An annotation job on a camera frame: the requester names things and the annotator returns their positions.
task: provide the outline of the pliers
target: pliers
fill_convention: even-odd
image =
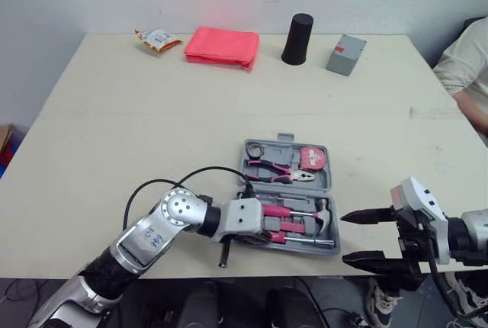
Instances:
[[[257,175],[247,175],[251,181],[266,183],[284,183],[289,185],[292,181],[309,182],[315,180],[315,175],[303,170],[293,170],[286,164],[275,164],[268,160],[247,160],[247,166],[264,168],[278,175],[274,177],[258,177]]]

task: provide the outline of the person's arm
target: person's arm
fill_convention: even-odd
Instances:
[[[434,73],[448,93],[454,97],[455,94],[470,86],[478,75],[487,69],[488,18],[484,18],[472,23],[443,52],[434,68]]]
[[[479,109],[464,90],[453,94],[452,98],[475,130],[488,136],[488,114]]]

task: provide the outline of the beige shirt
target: beige shirt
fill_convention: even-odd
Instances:
[[[488,18],[472,23],[434,68],[450,95],[461,90],[488,113]]]

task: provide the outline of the white table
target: white table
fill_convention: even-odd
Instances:
[[[0,277],[70,277],[119,234],[138,184],[237,168],[245,139],[278,132],[328,147],[339,215],[389,206],[390,188],[410,175],[450,216],[485,208],[486,148],[422,57],[404,36],[360,38],[368,44],[344,77],[324,69],[338,35],[312,36],[302,66],[281,62],[284,35],[262,35],[251,73],[187,63],[185,45],[158,54],[133,35],[87,35],[0,181]],[[188,185],[216,201],[238,189],[220,172]],[[131,220],[162,189],[144,191]],[[391,223],[339,228],[342,254],[400,256]],[[234,245],[227,269],[219,255],[217,244],[184,233],[145,277],[364,274],[341,255]]]

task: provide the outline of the tool kit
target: tool kit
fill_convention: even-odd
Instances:
[[[263,205],[263,226],[271,243],[263,248],[318,255],[340,251],[339,229],[329,154],[324,146],[294,142],[292,133],[278,141],[246,140],[241,171]]]

